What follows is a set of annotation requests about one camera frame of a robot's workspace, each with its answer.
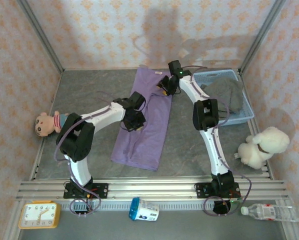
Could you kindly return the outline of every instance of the clock face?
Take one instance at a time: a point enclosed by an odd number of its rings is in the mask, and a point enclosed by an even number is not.
[[[27,204],[21,216],[20,226],[23,228],[44,228],[53,225],[56,214],[56,203]]]

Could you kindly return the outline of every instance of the patterned wallpaper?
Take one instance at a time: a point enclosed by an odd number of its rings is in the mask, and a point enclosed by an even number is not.
[[[299,0],[287,0],[243,76],[260,130],[276,126],[291,139],[270,163],[299,207]]]
[[[274,0],[29,0],[64,68],[238,68]]]
[[[0,239],[20,181],[28,180],[59,74],[15,0],[0,0]]]

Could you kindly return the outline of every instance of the blue lid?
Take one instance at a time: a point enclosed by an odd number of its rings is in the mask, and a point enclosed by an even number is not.
[[[140,198],[134,197],[133,200],[131,201],[131,205],[128,213],[129,218],[132,219],[133,221],[136,219],[136,215],[139,209],[139,204],[140,204]]]

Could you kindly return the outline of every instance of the stuffed animal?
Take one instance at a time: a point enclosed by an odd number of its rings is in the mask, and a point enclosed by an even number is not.
[[[59,111],[55,111],[54,116],[48,116],[46,112],[42,112],[35,120],[36,134],[40,137],[46,137],[54,131],[61,132],[68,115],[68,113],[60,114]]]
[[[235,157],[253,169],[260,169],[264,161],[287,149],[290,138],[281,130],[270,126],[256,136],[248,136],[246,142],[239,145]]]

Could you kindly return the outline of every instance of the blue plastic basket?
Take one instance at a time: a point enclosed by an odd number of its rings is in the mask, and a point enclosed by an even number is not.
[[[205,71],[194,73],[195,82],[200,87],[202,84],[210,85],[214,80],[220,77],[228,77],[238,81],[238,78],[235,72],[231,69],[228,70],[217,70],[217,71]],[[229,115],[228,121],[223,125],[234,125],[234,124],[243,124],[246,123],[249,119],[254,118],[254,112],[246,98],[245,93],[243,92],[243,107],[240,110],[240,113],[231,113]]]

